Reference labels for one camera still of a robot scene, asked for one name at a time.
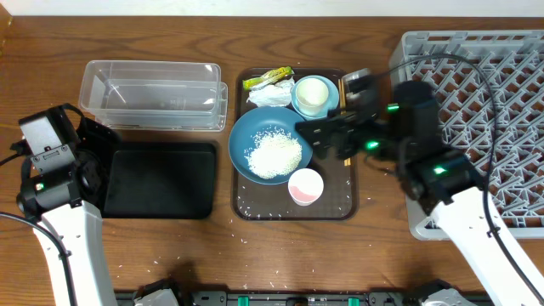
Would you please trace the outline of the light blue saucer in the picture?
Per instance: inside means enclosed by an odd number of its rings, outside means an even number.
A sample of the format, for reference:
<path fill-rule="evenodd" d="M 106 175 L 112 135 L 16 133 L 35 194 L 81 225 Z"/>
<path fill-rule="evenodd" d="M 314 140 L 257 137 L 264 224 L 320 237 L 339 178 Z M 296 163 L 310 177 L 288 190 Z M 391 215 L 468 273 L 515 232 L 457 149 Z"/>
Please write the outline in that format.
<path fill-rule="evenodd" d="M 317 116 L 305 116 L 298 108 L 298 100 L 295 94 L 298 83 L 306 78 L 311 78 L 311 77 L 315 77 L 323 81 L 329 90 L 328 99 Z M 294 88 L 292 90 L 292 107 L 299 115 L 301 115 L 307 121 L 325 118 L 328 114 L 328 111 L 335 110 L 338 107 L 338 103 L 339 103 L 339 92 L 336 85 L 332 81 L 330 81 L 329 79 L 323 76 L 317 76 L 317 75 L 305 76 L 295 82 Z"/>

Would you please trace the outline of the pink cup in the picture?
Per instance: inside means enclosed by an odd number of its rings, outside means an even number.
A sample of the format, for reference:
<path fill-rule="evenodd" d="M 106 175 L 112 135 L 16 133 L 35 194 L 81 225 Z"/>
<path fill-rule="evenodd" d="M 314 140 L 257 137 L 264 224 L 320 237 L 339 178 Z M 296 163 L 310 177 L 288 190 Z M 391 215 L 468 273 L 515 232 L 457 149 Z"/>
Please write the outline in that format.
<path fill-rule="evenodd" d="M 315 170 L 302 168 L 289 178 L 288 191 L 296 204 L 306 207 L 320 198 L 324 191 L 324 181 Z"/>

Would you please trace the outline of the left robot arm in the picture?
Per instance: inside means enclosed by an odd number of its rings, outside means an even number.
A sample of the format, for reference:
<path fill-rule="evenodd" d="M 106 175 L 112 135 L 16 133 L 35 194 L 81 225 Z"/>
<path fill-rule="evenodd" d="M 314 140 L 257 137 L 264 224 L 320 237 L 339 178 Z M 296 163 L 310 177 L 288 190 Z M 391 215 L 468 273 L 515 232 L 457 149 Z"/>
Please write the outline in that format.
<path fill-rule="evenodd" d="M 23 156 L 17 202 L 37 237 L 58 305 L 114 305 L 101 212 L 119 136 L 85 117 L 73 126 L 70 104 L 19 121 Z"/>

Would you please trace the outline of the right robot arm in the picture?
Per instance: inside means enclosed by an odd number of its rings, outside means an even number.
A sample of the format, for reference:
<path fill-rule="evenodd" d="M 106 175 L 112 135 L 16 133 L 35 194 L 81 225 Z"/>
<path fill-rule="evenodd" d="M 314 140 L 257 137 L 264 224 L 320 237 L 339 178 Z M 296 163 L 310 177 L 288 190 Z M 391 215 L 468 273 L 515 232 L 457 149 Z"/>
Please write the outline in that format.
<path fill-rule="evenodd" d="M 392 162 L 406 196 L 456 245 L 495 305 L 541 305 L 543 275 L 513 237 L 490 199 L 484 177 L 465 154 L 444 144 L 439 106 L 425 82 L 402 82 L 383 122 L 369 106 L 334 110 L 296 131 L 324 158 L 359 152 Z"/>

